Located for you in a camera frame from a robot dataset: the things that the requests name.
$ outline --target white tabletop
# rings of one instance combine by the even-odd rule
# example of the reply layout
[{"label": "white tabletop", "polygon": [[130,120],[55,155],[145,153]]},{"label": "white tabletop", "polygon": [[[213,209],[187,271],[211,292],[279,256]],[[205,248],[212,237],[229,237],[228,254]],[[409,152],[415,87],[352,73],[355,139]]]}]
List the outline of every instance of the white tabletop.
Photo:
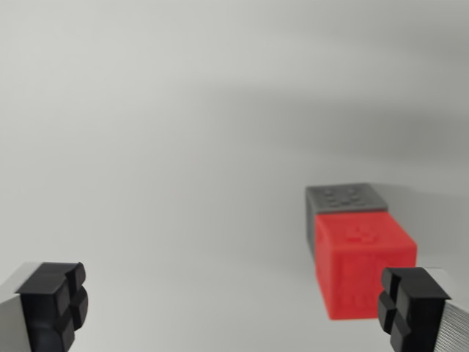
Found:
[{"label": "white tabletop", "polygon": [[376,183],[419,264],[463,277],[468,14],[2,1],[0,278],[82,261],[73,351],[391,352],[377,321],[328,320],[303,189]]}]

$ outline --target black gripper pad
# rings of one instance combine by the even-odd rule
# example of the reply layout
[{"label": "black gripper pad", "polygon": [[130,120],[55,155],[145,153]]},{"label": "black gripper pad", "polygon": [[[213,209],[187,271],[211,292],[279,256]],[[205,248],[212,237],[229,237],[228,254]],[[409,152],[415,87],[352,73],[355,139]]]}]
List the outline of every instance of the black gripper pad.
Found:
[{"label": "black gripper pad", "polygon": [[18,289],[32,352],[67,352],[84,324],[83,264],[43,263]]},{"label": "black gripper pad", "polygon": [[386,268],[378,301],[381,328],[396,352],[433,352],[445,300],[451,299],[423,268]]}]

